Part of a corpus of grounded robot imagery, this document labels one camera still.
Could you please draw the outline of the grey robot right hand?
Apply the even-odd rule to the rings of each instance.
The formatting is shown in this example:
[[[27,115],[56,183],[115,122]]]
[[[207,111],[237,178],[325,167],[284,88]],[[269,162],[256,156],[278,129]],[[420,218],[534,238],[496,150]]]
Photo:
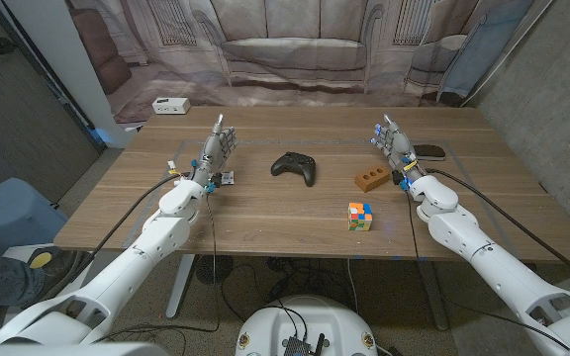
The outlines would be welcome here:
[[[375,125],[374,137],[370,142],[387,158],[394,171],[394,180],[397,180],[404,190],[408,190],[415,181],[426,174],[419,166],[415,149],[406,134],[389,114],[385,113],[383,118],[382,124]]]

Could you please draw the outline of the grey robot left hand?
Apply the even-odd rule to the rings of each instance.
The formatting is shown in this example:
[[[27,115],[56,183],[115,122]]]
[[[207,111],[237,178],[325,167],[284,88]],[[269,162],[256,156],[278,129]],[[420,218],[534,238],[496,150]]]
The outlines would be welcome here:
[[[237,145],[235,128],[224,128],[224,115],[219,114],[197,158],[192,180],[206,186],[213,175],[225,169],[226,162]]]

